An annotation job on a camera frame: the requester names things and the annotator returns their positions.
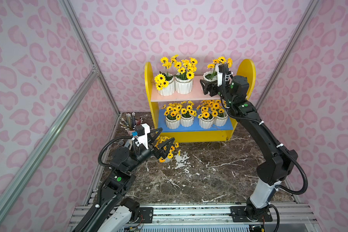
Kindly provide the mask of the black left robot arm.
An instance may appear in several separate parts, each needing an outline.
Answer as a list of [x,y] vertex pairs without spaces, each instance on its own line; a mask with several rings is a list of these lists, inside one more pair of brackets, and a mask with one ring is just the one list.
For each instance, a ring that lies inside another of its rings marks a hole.
[[178,148],[174,138],[161,136],[162,128],[136,127],[130,136],[110,140],[100,151],[98,164],[110,170],[97,189],[96,199],[75,232],[138,232],[152,222],[153,210],[126,197],[136,176],[134,171],[149,158],[164,162]]

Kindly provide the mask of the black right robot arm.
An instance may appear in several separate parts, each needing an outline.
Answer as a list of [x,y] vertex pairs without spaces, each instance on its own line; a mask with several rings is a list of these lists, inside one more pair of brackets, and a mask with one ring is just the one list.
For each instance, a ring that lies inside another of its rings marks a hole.
[[[308,188],[307,175],[298,163],[295,150],[287,149],[260,118],[256,107],[246,99],[249,83],[243,76],[231,79],[223,78],[221,84],[216,81],[200,81],[204,94],[218,95],[223,101],[227,115],[237,120],[249,132],[265,161],[257,167],[259,177],[255,190],[247,199],[243,210],[235,212],[234,216],[249,221],[259,221],[269,211],[270,201],[274,194],[282,189],[292,195],[301,195]],[[281,183],[296,167],[303,179],[300,190],[291,190]]]

